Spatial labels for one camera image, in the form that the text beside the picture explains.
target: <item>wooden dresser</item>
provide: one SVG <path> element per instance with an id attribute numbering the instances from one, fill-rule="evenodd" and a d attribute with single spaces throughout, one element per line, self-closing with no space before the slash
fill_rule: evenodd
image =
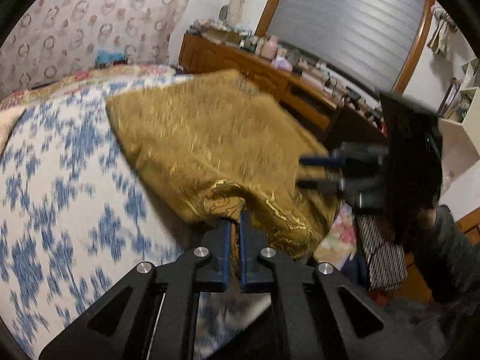
<path id="1" fill-rule="evenodd" d="M 237 69 L 261 91 L 271 94 L 327 149 L 341 142 L 385 142 L 380 132 L 356 112 L 332 101 L 329 94 L 300 76 L 275 69 L 256 55 L 185 34 L 178 61 L 192 74 Z"/>

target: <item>blue cloth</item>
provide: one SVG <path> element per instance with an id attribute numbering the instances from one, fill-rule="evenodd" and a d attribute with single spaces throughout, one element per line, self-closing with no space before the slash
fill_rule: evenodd
<path id="1" fill-rule="evenodd" d="M 340 272 L 352 283 L 359 285 L 365 290 L 369 287 L 367 262 L 361 251 L 357 250 L 352 259 L 347 259 Z"/>
<path id="2" fill-rule="evenodd" d="M 126 61 L 127 56 L 123 52 L 108 52 L 105 50 L 98 50 L 97 57 L 95 58 L 95 65 L 100 66 L 103 64 L 109 64 L 113 62 Z"/>

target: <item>bed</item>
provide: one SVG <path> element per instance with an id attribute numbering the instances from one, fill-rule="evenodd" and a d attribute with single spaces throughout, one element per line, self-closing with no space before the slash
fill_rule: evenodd
<path id="1" fill-rule="evenodd" d="M 32 359 L 142 261 L 175 261 L 199 235 L 140 182 L 106 98 L 189 80 L 167 66 L 115 66 L 13 93 L 27 105 L 0 158 L 0 318 Z M 356 250 L 343 208 L 317 252 L 338 268 Z M 266 294 L 201 294 L 194 356 L 208 357 L 270 305 Z"/>

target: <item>white shelf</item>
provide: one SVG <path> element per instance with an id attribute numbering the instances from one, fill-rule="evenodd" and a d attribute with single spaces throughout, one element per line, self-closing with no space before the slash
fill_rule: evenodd
<path id="1" fill-rule="evenodd" d="M 473 73 L 477 70 L 479 63 L 480 60 L 475 58 L 462 66 L 462 70 L 465 73 L 465 78 L 462 82 L 462 85 L 460 85 L 460 90 L 464 90 L 464 88 L 471 87 L 473 85 L 475 81 Z"/>
<path id="2" fill-rule="evenodd" d="M 472 104 L 463 122 L 439 120 L 443 136 L 442 166 L 455 174 L 455 179 L 480 160 L 480 88 L 460 92 L 472 97 Z"/>

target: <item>blue and white bedspread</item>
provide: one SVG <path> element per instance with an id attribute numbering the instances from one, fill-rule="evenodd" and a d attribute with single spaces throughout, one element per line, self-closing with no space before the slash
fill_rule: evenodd
<path id="1" fill-rule="evenodd" d="M 141 261 L 168 263 L 192 233 L 123 158 L 109 95 L 187 76 L 117 76 L 32 105 L 0 160 L 0 317 L 33 359 Z M 202 294 L 195 357 L 252 322 L 267 295 Z"/>

